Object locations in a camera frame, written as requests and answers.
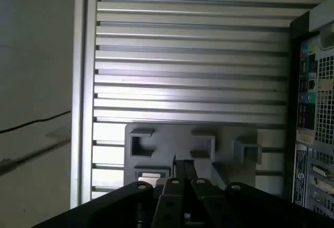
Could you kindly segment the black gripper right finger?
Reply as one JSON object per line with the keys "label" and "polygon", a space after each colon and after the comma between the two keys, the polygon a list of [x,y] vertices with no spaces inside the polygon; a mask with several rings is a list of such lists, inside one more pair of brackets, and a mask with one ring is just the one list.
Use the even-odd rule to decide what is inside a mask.
{"label": "black gripper right finger", "polygon": [[184,167],[206,227],[333,227],[333,219],[249,185],[220,189],[197,176],[193,160]]}

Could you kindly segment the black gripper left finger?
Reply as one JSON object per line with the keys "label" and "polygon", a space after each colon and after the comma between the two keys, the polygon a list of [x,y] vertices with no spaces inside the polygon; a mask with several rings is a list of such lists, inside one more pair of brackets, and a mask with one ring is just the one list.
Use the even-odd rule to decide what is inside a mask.
{"label": "black gripper left finger", "polygon": [[182,181],[136,181],[37,224],[37,227],[181,227]]}

